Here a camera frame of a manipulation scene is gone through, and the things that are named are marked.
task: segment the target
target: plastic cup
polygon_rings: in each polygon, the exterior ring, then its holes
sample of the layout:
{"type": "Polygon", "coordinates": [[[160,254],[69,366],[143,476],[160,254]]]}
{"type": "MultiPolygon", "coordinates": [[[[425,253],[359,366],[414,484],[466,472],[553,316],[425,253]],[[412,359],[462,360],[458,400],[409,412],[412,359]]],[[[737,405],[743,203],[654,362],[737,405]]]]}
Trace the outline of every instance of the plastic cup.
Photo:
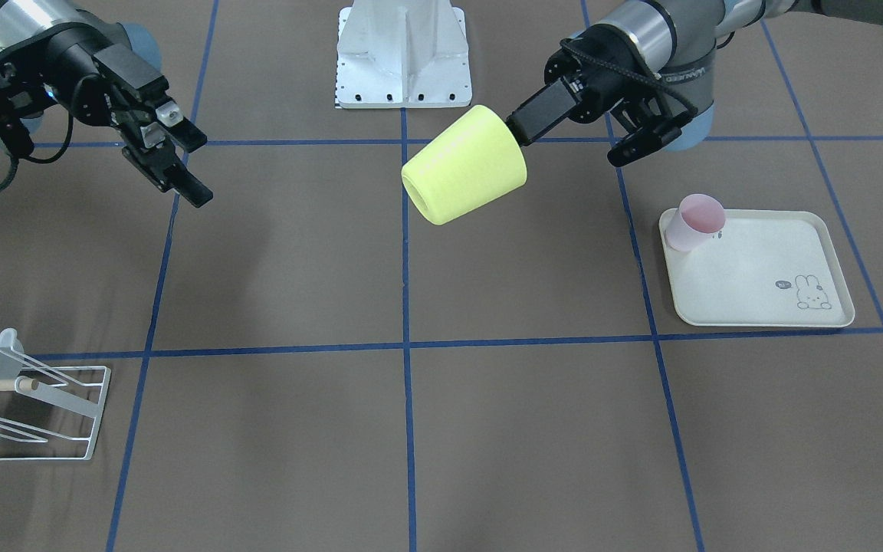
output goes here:
{"type": "Polygon", "coordinates": [[[677,251],[693,251],[724,228],[727,217],[717,199],[692,193],[680,202],[666,226],[666,244],[677,251]]]}
{"type": "Polygon", "coordinates": [[[411,202],[445,224],[527,181],[527,165],[500,116],[477,105],[411,158],[400,172],[411,202]]]}

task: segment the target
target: yellow foam cup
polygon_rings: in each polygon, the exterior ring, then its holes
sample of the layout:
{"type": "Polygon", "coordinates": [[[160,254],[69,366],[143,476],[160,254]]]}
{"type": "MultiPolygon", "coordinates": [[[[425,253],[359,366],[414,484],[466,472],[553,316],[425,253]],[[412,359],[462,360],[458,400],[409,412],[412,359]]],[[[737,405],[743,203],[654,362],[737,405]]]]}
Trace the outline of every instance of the yellow foam cup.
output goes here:
{"type": "Polygon", "coordinates": [[[527,181],[527,165],[511,132],[477,105],[400,170],[411,202],[434,224],[479,209],[527,181]]]}

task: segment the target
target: white tray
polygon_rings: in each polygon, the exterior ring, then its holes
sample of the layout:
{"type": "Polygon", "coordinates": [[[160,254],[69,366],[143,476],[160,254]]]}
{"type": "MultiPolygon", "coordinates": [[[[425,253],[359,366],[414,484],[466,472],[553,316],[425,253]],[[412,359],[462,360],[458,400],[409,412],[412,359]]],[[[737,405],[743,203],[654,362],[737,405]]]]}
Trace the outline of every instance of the white tray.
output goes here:
{"type": "Polygon", "coordinates": [[[805,211],[728,209],[724,229],[690,252],[659,235],[684,322],[695,326],[843,328],[854,303],[826,224],[805,211]]]}

